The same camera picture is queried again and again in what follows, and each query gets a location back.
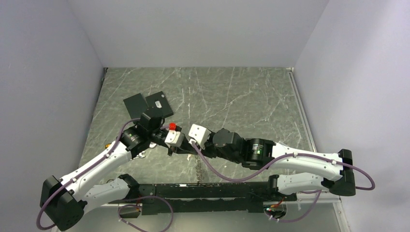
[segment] white panel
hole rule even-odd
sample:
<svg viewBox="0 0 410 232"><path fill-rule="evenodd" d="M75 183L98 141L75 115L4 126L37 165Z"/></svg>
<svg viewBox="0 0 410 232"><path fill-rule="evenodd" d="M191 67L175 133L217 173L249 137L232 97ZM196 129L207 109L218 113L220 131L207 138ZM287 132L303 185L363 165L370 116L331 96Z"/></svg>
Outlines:
<svg viewBox="0 0 410 232"><path fill-rule="evenodd" d="M328 190L322 186L323 177L310 173L299 173L294 175L279 175L278 192L290 195L300 191Z"/></svg>
<svg viewBox="0 0 410 232"><path fill-rule="evenodd" d="M102 157L107 155L107 152L112 148L115 141L111 143L111 145L101 152L99 155L94 157L92 160L88 161L86 164L81 166L79 169L63 176L61 179L61 184L65 185L69 180L75 178L79 173L83 172L85 169L89 168L90 166L94 165L98 160ZM96 185L105 175L110 173L112 170L118 168L122 164L129 162L131 157L131 152L126 150L126 146L123 143L118 143L117 147L111 153L111 155L104 159L100 164L96 167L79 177L74 183L67 186L67 190L73 190L74 194L73 197L77 201L82 199L84 195L88 192L90 188Z"/></svg>
<svg viewBox="0 0 410 232"><path fill-rule="evenodd" d="M81 199L87 202L84 214L108 202L124 199L129 191L130 187L127 182L120 178L103 185L93 186Z"/></svg>
<svg viewBox="0 0 410 232"><path fill-rule="evenodd" d="M330 160L343 162L343 159L339 157L338 153L316 153L311 151L299 150L295 148L291 148L288 146L284 146L280 143L277 143L275 146L272 147L272 157L280 157L284 154L290 153L305 153L315 155L317 157L324 157ZM330 162L326 162L320 159L315 159L311 157L303 157L303 156L296 156L296 157L289 157L286 159L280 159L276 161L270 169L275 168L284 168L284 169L291 169L296 170L299 173L311 173L322 176L328 180L337 181L342 176L340 175L340 171L343 170L343 166L340 164L332 164Z"/></svg>
<svg viewBox="0 0 410 232"><path fill-rule="evenodd" d="M328 0L69 3L105 67L290 67Z"/></svg>
<svg viewBox="0 0 410 232"><path fill-rule="evenodd" d="M409 9L408 0L330 1L295 66L318 150L352 150L376 181L342 198L353 232L410 228Z"/></svg>
<svg viewBox="0 0 410 232"><path fill-rule="evenodd" d="M0 1L1 231L37 231L43 181L77 168L102 74L65 0Z"/></svg>

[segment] white arm segment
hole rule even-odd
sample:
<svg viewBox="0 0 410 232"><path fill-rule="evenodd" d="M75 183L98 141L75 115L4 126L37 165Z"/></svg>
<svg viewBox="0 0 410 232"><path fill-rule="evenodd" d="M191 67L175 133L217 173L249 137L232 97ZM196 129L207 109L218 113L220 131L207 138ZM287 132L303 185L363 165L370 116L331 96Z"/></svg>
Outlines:
<svg viewBox="0 0 410 232"><path fill-rule="evenodd" d="M111 149L111 145L104 150L102 153L97 155L95 158L90 160L88 163L84 164L79 169L75 170L74 172L67 174L62 177L61 184L67 183L71 178L74 178L78 173L85 170L87 167L94 164L96 161L101 159L101 157L105 156L109 149ZM118 166L130 161L132 159L131 152L126 150L126 146L123 143L118 143L118 146L114 150L114 152L104 161L102 161L99 165L95 168L91 169L89 172L84 174L82 177L78 178L77 181L70 184L67 187L67 191L73 190L74 194L73 197L79 201L81 200L86 193L93 187L99 180L101 180L104 176L106 176L109 172L117 168Z"/></svg>
<svg viewBox="0 0 410 232"><path fill-rule="evenodd" d="M329 190L322 186L323 177L310 174L299 173L293 175L279 175L277 181L278 192L290 195L300 191Z"/></svg>
<svg viewBox="0 0 410 232"><path fill-rule="evenodd" d="M342 158L339 157L338 153L316 153L291 148L281 143L276 143L276 145L273 146L271 156L276 158L284 154L292 154L294 152L312 154L318 157L324 157L339 162L343 161ZM342 177L340 175L340 171L343 170L343 166L339 164L333 165L332 163L320 159L302 157L297 155L296 157L281 159L275 162L270 168L293 169L298 173L312 173L314 175L318 175L332 181L339 180Z"/></svg>
<svg viewBox="0 0 410 232"><path fill-rule="evenodd" d="M87 201L84 214L107 202L124 199L129 191L128 184L120 178L104 185L93 186L82 198L83 201Z"/></svg>

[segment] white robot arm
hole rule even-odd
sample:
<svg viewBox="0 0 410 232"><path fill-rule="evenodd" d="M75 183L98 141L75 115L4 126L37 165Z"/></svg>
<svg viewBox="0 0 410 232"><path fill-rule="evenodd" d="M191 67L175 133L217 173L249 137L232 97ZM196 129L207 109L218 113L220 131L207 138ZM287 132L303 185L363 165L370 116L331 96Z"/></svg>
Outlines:
<svg viewBox="0 0 410 232"><path fill-rule="evenodd" d="M142 114L137 126L126 130L123 128L117 140L94 159L59 180L53 176L49 177L43 183L40 201L42 210L39 216L46 212L63 231L76 224L83 214L102 204L128 199L130 194L134 197L139 196L139 184L126 174L104 185L96 183L110 171L148 149L150 142L168 148L168 155L196 154L200 155L205 163L207 161L204 156L219 157L241 163L245 168L260 169L254 176L262 172L262 169L267 169L269 165L272 165L270 168L296 170L298 174L269 177L270 188L275 189L277 194L290 195L298 191L318 189L344 196L355 194L352 170L340 165L352 163L351 152L348 150L343 149L338 153L315 153L270 140L243 139L237 133L226 129L214 133L196 124L193 124L189 132L188 141L180 127L170 124L169 130L166 130L162 124L161 110L149 108ZM44 229L39 225L39 221L38 217L37 226Z"/></svg>

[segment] gray marble surface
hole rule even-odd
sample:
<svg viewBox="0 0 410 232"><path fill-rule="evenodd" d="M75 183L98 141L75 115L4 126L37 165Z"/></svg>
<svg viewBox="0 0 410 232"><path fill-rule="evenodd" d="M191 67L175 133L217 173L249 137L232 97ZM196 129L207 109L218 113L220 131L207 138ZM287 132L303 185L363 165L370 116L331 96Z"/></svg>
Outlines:
<svg viewBox="0 0 410 232"><path fill-rule="evenodd" d="M175 122L188 132L193 123L212 131L226 128L244 138L282 141L310 150L305 127L285 68L116 68L108 69L94 112L80 165L112 142L130 119L123 99L164 91ZM101 183L128 173L140 183L222 182L196 156L173 154L156 147L146 158L135 159L107 175ZM216 158L210 163L222 174L242 178L254 171ZM291 170L269 169L250 181L266 181L272 174Z"/></svg>

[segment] black connector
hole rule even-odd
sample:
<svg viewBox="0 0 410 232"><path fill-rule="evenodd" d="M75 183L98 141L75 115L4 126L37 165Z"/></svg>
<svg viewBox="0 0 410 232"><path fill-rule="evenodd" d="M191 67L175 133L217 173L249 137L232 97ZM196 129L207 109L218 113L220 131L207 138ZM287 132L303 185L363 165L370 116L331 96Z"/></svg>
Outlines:
<svg viewBox="0 0 410 232"><path fill-rule="evenodd" d="M222 128L213 135L212 143L219 153L222 154L219 157L235 163L245 162L243 156L245 140L237 133Z"/></svg>
<svg viewBox="0 0 410 232"><path fill-rule="evenodd" d="M118 178L125 181L125 183L127 183L128 187L130 188L130 191L128 192L127 196L125 196L125 199L133 199L140 196L140 184L132 176L130 176L129 174L122 174Z"/></svg>
<svg viewBox="0 0 410 232"><path fill-rule="evenodd" d="M149 148L150 140L147 137L139 136L137 129L132 126L121 135L120 142L123 143L128 151L131 151L132 158Z"/></svg>
<svg viewBox="0 0 410 232"><path fill-rule="evenodd" d="M47 199L62 186L61 182L53 175L43 182L43 189L40 198L40 207ZM48 206L45 213L61 231L66 231L75 225L84 215L84 207L87 202L77 202L72 194L63 189L55 196Z"/></svg>
<svg viewBox="0 0 410 232"><path fill-rule="evenodd" d="M162 110L157 107L150 107L141 114L137 122L138 135L149 138L152 133L157 132L164 121Z"/></svg>
<svg viewBox="0 0 410 232"><path fill-rule="evenodd" d="M343 163L353 165L353 158L350 150L342 149L338 153L339 157L342 158ZM353 169L343 166L340 175L342 175L342 178L337 181L331 181L324 178L322 185L328 188L330 193L335 195L347 197L356 195L356 183L354 180Z"/></svg>
<svg viewBox="0 0 410 232"><path fill-rule="evenodd" d="M247 139L246 152L244 156L246 161L242 163L242 167L251 170L259 170L269 163L274 158L272 157L272 148L276 143L266 139Z"/></svg>

